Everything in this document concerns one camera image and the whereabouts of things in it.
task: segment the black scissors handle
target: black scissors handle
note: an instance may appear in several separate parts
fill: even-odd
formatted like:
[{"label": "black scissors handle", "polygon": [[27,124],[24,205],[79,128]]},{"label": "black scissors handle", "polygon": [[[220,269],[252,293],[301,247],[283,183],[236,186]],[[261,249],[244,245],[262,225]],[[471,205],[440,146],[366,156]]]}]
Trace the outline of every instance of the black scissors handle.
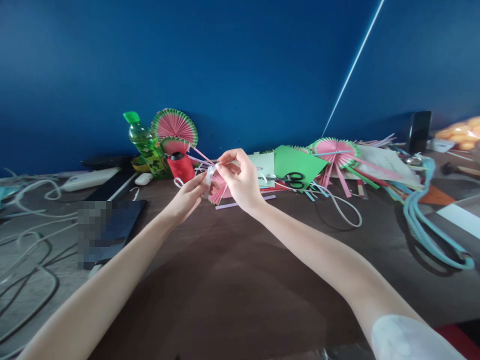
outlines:
[{"label": "black scissors handle", "polygon": [[289,172],[282,180],[288,187],[300,190],[304,188],[304,183],[301,182],[303,179],[305,179],[305,176],[302,173]]}]

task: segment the scissors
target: scissors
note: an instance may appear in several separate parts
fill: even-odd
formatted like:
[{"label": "scissors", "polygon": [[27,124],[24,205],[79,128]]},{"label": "scissors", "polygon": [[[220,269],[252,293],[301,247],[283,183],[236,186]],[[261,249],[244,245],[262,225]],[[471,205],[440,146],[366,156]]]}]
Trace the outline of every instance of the scissors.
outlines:
[{"label": "scissors", "polygon": [[283,181],[288,187],[293,189],[303,189],[304,183],[301,181],[305,176],[300,172],[289,172],[285,177],[259,177],[259,179],[267,179],[270,181]]}]

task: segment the green bottle cap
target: green bottle cap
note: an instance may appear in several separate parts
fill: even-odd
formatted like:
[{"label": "green bottle cap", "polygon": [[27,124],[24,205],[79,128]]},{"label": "green bottle cap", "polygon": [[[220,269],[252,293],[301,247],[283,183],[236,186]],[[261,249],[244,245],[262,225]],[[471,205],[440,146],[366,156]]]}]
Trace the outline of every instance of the green bottle cap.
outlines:
[{"label": "green bottle cap", "polygon": [[140,117],[135,111],[124,112],[123,117],[129,124],[136,124],[140,122]]}]

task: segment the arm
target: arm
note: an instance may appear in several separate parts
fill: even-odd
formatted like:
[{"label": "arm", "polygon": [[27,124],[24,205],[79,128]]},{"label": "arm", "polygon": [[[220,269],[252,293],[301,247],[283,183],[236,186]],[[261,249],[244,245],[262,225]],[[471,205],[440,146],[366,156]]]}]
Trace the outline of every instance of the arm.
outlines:
[{"label": "arm", "polygon": [[[218,160],[218,171],[238,205],[343,296],[370,345],[372,326],[382,316],[403,315],[424,324],[359,253],[267,204],[259,191],[257,169],[242,149],[227,151]],[[231,163],[234,160],[240,167]]]},{"label": "arm", "polygon": [[87,359],[127,302],[170,232],[197,207],[205,174],[187,182],[170,204],[48,319],[19,359]]}]

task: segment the paper fan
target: paper fan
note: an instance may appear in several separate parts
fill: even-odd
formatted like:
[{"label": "paper fan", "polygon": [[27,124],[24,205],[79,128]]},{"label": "paper fan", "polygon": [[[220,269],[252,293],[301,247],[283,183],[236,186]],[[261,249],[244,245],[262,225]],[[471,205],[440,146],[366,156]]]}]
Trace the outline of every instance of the paper fan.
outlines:
[{"label": "paper fan", "polygon": [[166,108],[159,111],[151,123],[159,139],[166,137],[188,141],[192,147],[199,142],[197,128],[193,121],[180,110]]},{"label": "paper fan", "polygon": [[352,194],[350,193],[350,190],[347,186],[347,182],[345,181],[345,178],[342,175],[341,169],[348,170],[349,172],[355,174],[357,177],[369,183],[370,185],[374,186],[375,188],[378,188],[378,185],[376,185],[370,179],[366,178],[365,176],[355,171],[354,167],[356,167],[359,163],[363,163],[368,165],[369,167],[378,169],[384,173],[393,175],[394,177],[398,177],[398,174],[396,174],[395,172],[386,170],[380,166],[376,166],[365,160],[362,160],[360,158],[360,149],[358,148],[358,146],[348,140],[338,140],[333,137],[324,137],[315,141],[311,145],[311,151],[313,154],[324,154],[324,153],[348,151],[343,153],[326,154],[326,155],[319,156],[320,158],[322,158],[325,161],[328,161],[329,163],[327,169],[325,170],[325,173],[322,176],[321,185],[325,188],[328,186],[332,169],[335,169],[338,175],[338,178],[340,179],[341,186],[343,187],[343,190],[345,191],[345,195],[347,198],[352,197]]},{"label": "paper fan", "polygon": [[208,200],[212,204],[219,205],[220,200],[232,197],[227,183],[218,172],[215,172],[211,178],[211,187],[212,194],[208,197]]},{"label": "paper fan", "polygon": [[291,146],[291,145],[287,145],[289,148],[292,148],[292,149],[295,149],[295,150],[300,150],[301,152],[305,153],[305,154],[311,154],[312,151],[307,148],[307,147],[304,147],[304,146]]},{"label": "paper fan", "polygon": [[168,155],[179,152],[186,154],[190,149],[190,143],[178,137],[167,136],[160,141],[163,152]]}]

